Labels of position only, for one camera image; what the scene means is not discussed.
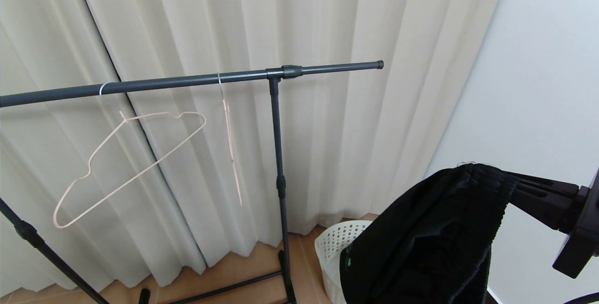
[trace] black fabric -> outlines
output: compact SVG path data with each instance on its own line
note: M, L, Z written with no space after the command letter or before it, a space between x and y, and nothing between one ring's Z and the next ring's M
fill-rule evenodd
M518 178L483 164L441 170L342 251L348 304L483 304L490 245Z

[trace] white wall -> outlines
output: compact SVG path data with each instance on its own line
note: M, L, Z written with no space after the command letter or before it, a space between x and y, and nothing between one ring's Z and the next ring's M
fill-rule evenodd
M462 161L587 185L599 167L599 0L500 0L427 176ZM509 206L489 287L503 304L599 291L599 258L553 270L564 235Z

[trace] white plastic basket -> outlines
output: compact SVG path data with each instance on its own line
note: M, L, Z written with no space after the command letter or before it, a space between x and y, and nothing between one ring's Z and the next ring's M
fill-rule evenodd
M339 276L341 251L360 235L372 221L345 221L325 230L314 241L314 249L321 264L325 291L333 304L346 304Z

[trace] baseboard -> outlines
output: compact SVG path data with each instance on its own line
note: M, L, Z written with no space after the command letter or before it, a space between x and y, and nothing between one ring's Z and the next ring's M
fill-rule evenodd
M495 293L490 289L490 287L487 287L487 293L493 298L493 300L497 303L497 304L503 304L501 302L501 300L499 300L499 298L497 298L497 295L495 295Z

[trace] curtain fold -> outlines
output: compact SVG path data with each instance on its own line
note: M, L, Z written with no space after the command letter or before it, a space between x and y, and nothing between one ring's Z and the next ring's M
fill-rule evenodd
M0 0L2 95L110 81L383 59L385 69L283 80L290 229L380 213L420 180L497 0ZM205 128L66 230L51 210L119 122L96 98L2 109L2 197L96 289L159 285L229 251L281 240L268 83L224 84L243 206L218 85L105 97L126 115L192 110ZM162 157L201 123L128 126L73 191L65 222ZM0 293L72 287L2 225Z

